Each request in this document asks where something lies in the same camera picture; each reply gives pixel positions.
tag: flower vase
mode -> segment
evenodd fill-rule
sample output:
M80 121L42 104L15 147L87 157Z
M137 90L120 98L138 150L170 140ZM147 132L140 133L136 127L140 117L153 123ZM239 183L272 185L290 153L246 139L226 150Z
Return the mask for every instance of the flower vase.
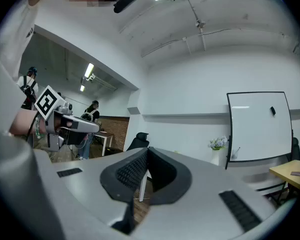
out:
M216 166L225 167L227 161L227 157L226 157L227 153L228 153L227 148L220 148L219 150L212 149L212 156L211 156L210 163Z

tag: chair backrest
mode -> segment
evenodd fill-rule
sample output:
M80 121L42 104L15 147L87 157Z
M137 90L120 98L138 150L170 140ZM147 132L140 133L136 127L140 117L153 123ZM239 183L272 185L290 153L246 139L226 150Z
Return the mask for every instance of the chair backrest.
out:
M299 160L300 161L300 147L299 147L299 141L297 138L293 138L293 140L292 140L291 160Z
M147 141L147 135L148 133L139 132L133 139L127 151L137 148L147 148L149 146L149 141Z

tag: pipe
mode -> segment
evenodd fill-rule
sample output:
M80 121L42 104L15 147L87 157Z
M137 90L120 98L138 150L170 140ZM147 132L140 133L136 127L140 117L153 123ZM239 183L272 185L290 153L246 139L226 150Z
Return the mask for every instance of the pipe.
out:
M156 48L154 48L154 49L148 51L147 53L141 55L141 58L143 58L143 57L145 57L145 56L147 56L147 55L149 55L149 54L155 52L156 50L159 50L159 49L161 49L161 48L163 48L163 47L165 47L165 46L167 46L167 45L170 45L170 44L173 44L173 43L179 42L179 41L182 41L182 39L181 39L181 40L177 40L177 39L176 39L176 40L172 40L172 41L169 41L169 42L165 42L165 43L161 44L160 46L158 46L158 47L156 47Z
M139 13L137 16L135 16L131 21L129 21L126 25L124 25L124 27L119 31L119 33L121 34L122 32L124 32L127 28L129 28L133 22L135 22L138 18L140 18L141 16L143 16L144 14L146 14L148 11L150 11L151 9L153 9L154 7L160 5L160 4L164 4L164 3L170 3L171 1L157 1L155 4L151 5L150 7L146 8L145 10L143 10L141 13Z
M209 33L199 33L199 34L192 34L192 35L189 35L189 36L186 36L185 38L189 39L189 38L192 38L192 37L199 37L199 36L208 36L208 35L211 35L211 34L214 34L214 33L219 33L219 32L222 32L222 31L226 31L226 30L255 30L255 29L252 29L252 28L240 28L240 27L235 27L235 28L225 28L225 29L221 29L221 30L218 30L218 31L214 31L214 32L209 32ZM170 44L173 44L173 43L176 43L176 42L180 42L180 41L183 41L183 39L176 39L176 40L172 40L172 41L169 41L169 42L166 42L166 43L163 43L161 44L160 46L148 51L147 53L141 55L141 58L155 52L156 50L159 50L167 45L170 45Z
M295 47L293 48L293 53L295 53L296 52L296 49L297 49L297 47L300 45L300 43L298 42L296 45L295 45Z
M184 38L186 39L189 39L189 38L193 38L193 37L199 37L199 36L205 36L205 35L210 35L210 34L214 34L214 33L218 33L218 32L222 32L222 31L225 31L225 30L241 30L241 28L225 28L225 29L222 29L222 30L218 30L218 31L215 31L215 32L210 32L210 33L200 33L200 34L192 34L192 35L189 35L189 36L186 36ZM173 43L176 43L176 42L180 42L180 41L183 41L183 39L176 39L176 40L172 40L172 41L169 41L169 42L165 42L163 44L161 44L160 46L148 51L147 53L141 55L141 58L155 52L156 50L159 50L167 45L170 45L170 44L173 44Z
M203 50L206 51L207 47L206 47L206 42L205 42L205 37L204 37L204 31L203 31L202 27L200 27L200 33L201 33L201 38L202 38L202 42L203 42Z
M188 39L186 37L184 37L183 40L185 41L186 46L188 47L190 55L192 55L191 50L190 50L190 46L189 46L189 43L188 43Z
M194 13L195 19L198 21L199 18L198 18L198 15L196 14L195 8L192 6L190 0L188 0L188 2L189 2L189 4L190 4L190 6L191 6L191 9L192 9L193 13Z
M111 91L116 91L118 88L114 87L113 85L111 85L110 83L107 83L106 81L102 80L99 77L95 77L94 80L92 80L92 83L96 82L97 84L111 90Z

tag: whiteboard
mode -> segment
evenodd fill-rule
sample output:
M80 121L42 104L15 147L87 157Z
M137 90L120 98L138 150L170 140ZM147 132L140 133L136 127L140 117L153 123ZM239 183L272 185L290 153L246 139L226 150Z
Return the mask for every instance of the whiteboard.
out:
M227 93L227 97L231 162L269 159L291 152L291 118L284 92Z

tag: whiteboard frame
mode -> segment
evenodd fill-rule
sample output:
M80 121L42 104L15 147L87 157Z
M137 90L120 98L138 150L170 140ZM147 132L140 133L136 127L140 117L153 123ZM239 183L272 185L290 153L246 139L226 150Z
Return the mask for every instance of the whiteboard frame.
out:
M290 150L292 150L292 144L293 144L293 138L294 138L294 131L293 131L293 129L292 129L292 122L291 122L290 108L289 108L287 96L286 96L286 94L285 94L284 91L246 91L246 92L229 92L229 93L226 94L226 97L227 97L227 100L228 100L229 113L230 113L230 128L231 128L231 132L230 132L230 138L229 138L229 148L228 148L228 154L227 154L227 157L226 157L225 169L227 169L228 163L247 163L247 162L263 161L263 160L269 160L269 159L279 158L279 157L283 157L283 156L286 156L287 159L288 159L288 161L290 161L290 159L288 158L288 155L291 156L291 152L290 152L290 153L286 153L286 154L277 155L277 156L267 157L267 158L254 159L254 160L240 160L240 161L231 161L231 160L230 160L230 157L231 157L231 150L232 150L233 123L232 123L232 111L231 111L231 105L230 105L229 95L232 95L232 94L264 94L264 93L284 94L284 97L285 97L285 100L286 100L286 104L287 104L288 110L289 110L289 116L290 116L291 137L292 137L292 138L291 138L291 149L290 149Z

